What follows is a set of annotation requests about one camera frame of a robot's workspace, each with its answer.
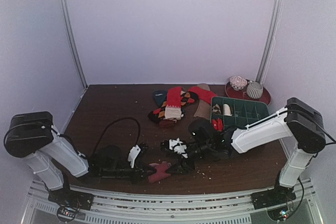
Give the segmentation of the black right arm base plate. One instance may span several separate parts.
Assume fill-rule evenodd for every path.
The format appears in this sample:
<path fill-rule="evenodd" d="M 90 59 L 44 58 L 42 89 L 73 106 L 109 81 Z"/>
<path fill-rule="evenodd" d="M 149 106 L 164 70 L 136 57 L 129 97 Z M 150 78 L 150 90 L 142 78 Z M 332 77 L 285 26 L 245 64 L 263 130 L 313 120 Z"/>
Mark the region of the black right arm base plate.
<path fill-rule="evenodd" d="M 254 209 L 268 208 L 271 206 L 285 204 L 289 200 L 295 200 L 296 194 L 293 187 L 287 188 L 276 185 L 273 189 L 268 189 L 251 194 Z"/>

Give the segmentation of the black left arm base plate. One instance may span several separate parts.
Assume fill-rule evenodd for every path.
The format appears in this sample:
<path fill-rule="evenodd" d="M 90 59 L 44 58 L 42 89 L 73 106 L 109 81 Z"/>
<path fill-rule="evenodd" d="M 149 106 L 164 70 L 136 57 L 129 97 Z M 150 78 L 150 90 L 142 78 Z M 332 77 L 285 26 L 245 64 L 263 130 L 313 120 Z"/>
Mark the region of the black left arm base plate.
<path fill-rule="evenodd" d="M 73 209 L 90 210 L 94 199 L 93 194 L 71 190 L 70 188 L 49 190 L 48 193 L 49 201 Z"/>

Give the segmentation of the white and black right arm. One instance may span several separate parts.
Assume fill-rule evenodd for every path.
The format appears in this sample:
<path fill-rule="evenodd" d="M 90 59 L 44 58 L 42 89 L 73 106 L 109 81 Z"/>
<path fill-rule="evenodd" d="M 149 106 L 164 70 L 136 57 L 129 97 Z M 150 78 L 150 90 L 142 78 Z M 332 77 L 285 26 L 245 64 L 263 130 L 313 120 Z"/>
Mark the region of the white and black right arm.
<path fill-rule="evenodd" d="M 194 169 L 198 157 L 210 154 L 216 159 L 228 159 L 258 146 L 293 137 L 297 143 L 284 167 L 280 170 L 277 186 L 269 192 L 272 203 L 279 204 L 289 196 L 302 172 L 315 154 L 326 146 L 322 115 L 297 98 L 290 98 L 285 107 L 274 114 L 242 127 L 229 126 L 219 132 L 210 121 L 197 119 L 189 128 L 194 141 L 165 140 L 161 149 L 179 157 L 179 162 L 168 169 L 170 174 L 186 174 Z"/>

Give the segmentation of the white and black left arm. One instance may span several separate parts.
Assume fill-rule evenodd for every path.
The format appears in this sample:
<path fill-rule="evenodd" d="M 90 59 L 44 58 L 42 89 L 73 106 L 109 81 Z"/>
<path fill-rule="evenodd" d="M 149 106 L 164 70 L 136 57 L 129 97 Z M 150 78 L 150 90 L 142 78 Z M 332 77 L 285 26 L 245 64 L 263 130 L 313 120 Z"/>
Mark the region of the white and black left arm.
<path fill-rule="evenodd" d="M 99 178 L 126 178 L 135 184 L 156 173 L 153 166 L 141 161 L 147 144 L 135 143 L 126 159 L 115 145 L 101 149 L 95 146 L 87 156 L 78 151 L 68 135 L 57 130 L 48 111 L 13 116 L 4 136 L 4 147 L 11 156 L 25 160 L 64 205 L 75 201 L 75 192 L 68 188 L 66 176 L 54 161 L 83 183 Z"/>

